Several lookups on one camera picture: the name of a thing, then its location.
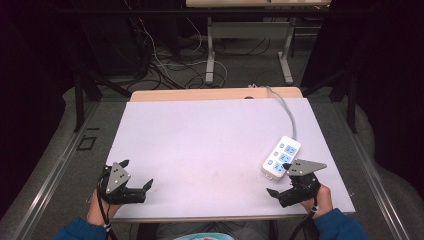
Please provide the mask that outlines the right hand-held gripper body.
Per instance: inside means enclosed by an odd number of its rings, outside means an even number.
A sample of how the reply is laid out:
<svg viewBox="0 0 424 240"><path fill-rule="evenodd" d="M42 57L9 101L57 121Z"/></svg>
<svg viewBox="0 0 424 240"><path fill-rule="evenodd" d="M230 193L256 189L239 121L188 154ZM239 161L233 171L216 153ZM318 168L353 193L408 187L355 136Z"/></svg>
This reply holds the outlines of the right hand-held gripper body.
<svg viewBox="0 0 424 240"><path fill-rule="evenodd" d="M286 173L292 188L279 193L278 198L283 208L316 197L321 184L315 172L327 167L324 163L301 159L294 160L291 164Z"/></svg>

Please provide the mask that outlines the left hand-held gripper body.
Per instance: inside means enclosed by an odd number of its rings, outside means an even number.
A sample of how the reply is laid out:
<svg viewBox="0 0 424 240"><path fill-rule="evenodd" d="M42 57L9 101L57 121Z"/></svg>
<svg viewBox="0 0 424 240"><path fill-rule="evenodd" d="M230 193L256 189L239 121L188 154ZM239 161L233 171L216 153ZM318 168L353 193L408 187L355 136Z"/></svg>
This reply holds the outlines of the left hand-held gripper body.
<svg viewBox="0 0 424 240"><path fill-rule="evenodd" d="M131 175L125 168L117 162L104 166L97 186L100 198L113 205L144 203L147 191L127 187Z"/></svg>

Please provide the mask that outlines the white power strip blue sockets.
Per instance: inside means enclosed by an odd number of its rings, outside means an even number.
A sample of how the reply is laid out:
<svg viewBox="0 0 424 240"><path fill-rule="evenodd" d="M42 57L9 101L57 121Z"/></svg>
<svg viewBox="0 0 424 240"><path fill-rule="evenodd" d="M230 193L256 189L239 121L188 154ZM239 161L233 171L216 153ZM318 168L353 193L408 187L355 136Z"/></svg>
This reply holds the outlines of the white power strip blue sockets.
<svg viewBox="0 0 424 240"><path fill-rule="evenodd" d="M296 140L283 136L262 164L262 172L270 180L279 180L285 174L285 164L290 164L301 148Z"/></svg>

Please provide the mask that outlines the person's right hand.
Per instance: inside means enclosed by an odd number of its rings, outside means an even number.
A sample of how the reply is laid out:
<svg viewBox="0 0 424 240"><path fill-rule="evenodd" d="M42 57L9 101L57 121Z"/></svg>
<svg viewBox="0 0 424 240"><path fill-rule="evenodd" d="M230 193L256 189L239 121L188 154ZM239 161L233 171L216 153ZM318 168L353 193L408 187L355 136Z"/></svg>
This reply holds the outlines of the person's right hand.
<svg viewBox="0 0 424 240"><path fill-rule="evenodd" d="M317 219L333 210L333 203L330 189L321 185L317 196L301 202L307 212L313 212L313 219Z"/></svg>

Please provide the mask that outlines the person's left hand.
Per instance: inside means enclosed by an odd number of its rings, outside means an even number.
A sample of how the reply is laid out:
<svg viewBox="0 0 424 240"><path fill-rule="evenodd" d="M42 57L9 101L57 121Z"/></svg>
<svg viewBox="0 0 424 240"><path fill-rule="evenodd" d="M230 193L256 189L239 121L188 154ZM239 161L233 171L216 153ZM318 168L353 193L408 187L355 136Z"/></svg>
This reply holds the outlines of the person's left hand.
<svg viewBox="0 0 424 240"><path fill-rule="evenodd" d="M94 190L86 220L92 225L103 226L105 220L102 213L105 213L110 219L113 219L119 209L120 205L110 205L98 198L97 190Z"/></svg>

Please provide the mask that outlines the white table mat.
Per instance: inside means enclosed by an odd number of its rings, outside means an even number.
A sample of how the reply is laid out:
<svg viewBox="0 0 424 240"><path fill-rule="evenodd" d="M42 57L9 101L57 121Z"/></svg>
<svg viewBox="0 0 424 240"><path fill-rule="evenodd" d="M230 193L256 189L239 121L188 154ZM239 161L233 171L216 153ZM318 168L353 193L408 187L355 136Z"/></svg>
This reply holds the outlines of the white table mat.
<svg viewBox="0 0 424 240"><path fill-rule="evenodd" d="M267 188L290 187L288 177L269 180L262 164L283 136L300 144L299 158L321 162L318 180L344 213L355 208L305 98L279 100L130 102L107 161L129 160L131 188L153 179L142 204L123 206L118 221L170 222L278 219L304 214L283 208Z"/></svg>

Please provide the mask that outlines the person's lap in grey clothing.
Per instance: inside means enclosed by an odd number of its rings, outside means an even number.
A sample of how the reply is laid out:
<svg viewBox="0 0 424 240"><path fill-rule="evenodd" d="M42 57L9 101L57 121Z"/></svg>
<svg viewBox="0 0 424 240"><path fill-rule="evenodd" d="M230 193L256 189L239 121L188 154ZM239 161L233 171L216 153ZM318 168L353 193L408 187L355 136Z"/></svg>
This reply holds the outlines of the person's lap in grey clothing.
<svg viewBox="0 0 424 240"><path fill-rule="evenodd" d="M268 221L181 222L160 224L157 240L269 240Z"/></svg>

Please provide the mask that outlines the black metal stand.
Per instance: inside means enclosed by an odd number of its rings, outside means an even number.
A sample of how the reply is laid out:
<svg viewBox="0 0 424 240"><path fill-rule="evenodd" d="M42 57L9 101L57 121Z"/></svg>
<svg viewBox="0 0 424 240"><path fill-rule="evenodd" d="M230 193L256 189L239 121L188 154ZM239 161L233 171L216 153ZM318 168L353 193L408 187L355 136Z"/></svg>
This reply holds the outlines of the black metal stand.
<svg viewBox="0 0 424 240"><path fill-rule="evenodd" d="M85 123L85 107L84 96L87 96L91 101L100 101L103 97L97 84L106 86L107 88L129 98L132 93L123 89L117 84L107 80L105 77L88 70L85 67L80 67L74 72L74 90L75 90L75 107L76 107L76 125L75 132L78 132Z"/></svg>
<svg viewBox="0 0 424 240"><path fill-rule="evenodd" d="M355 67L338 70L312 87L302 90L303 96L307 97L324 86L333 84L329 99L331 102L341 102L344 97L347 97L346 122L354 134L357 133L355 120L358 83L357 74L358 70Z"/></svg>

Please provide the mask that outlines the white desk with metal legs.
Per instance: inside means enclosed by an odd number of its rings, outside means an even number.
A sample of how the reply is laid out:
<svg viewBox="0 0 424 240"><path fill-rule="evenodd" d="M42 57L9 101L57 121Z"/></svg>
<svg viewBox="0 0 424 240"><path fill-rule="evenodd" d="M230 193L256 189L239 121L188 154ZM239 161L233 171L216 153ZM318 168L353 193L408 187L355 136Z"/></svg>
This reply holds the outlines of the white desk with metal legs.
<svg viewBox="0 0 424 240"><path fill-rule="evenodd" d="M331 4L332 0L186 0L186 6L194 10L319 10ZM284 17L283 21L265 21L264 17L253 20L235 21L235 16L226 15L227 20L207 18L208 59L205 83L214 81L215 51L214 39L280 39L284 40L283 50L278 53L283 80L292 85L293 78L287 56L294 38L297 17Z"/></svg>

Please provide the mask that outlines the metal floor rail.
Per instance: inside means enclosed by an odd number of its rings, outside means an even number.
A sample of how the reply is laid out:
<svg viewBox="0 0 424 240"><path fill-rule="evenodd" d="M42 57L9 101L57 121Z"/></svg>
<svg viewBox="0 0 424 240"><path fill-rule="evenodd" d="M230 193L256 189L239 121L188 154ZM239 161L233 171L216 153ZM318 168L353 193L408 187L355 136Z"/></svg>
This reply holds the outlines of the metal floor rail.
<svg viewBox="0 0 424 240"><path fill-rule="evenodd" d="M367 154L364 146L362 145L360 138L357 134L353 133L351 127L348 125L346 120L346 113L341 103L333 104L335 112L338 115L339 121L342 123L344 129L355 148L356 153L359 156L359 164L362 172L365 175L367 183L373 193L374 199L382 213L385 222L394 237L394 240L410 240L410 236L406 231L398 213L396 212L393 202L391 201L388 193L386 192L381 177L375 168L370 156Z"/></svg>
<svg viewBox="0 0 424 240"><path fill-rule="evenodd" d="M50 240L62 226L87 213L87 199L105 162L103 105L90 103L86 122L74 131L66 111L40 162L9 211L14 223L5 240Z"/></svg>

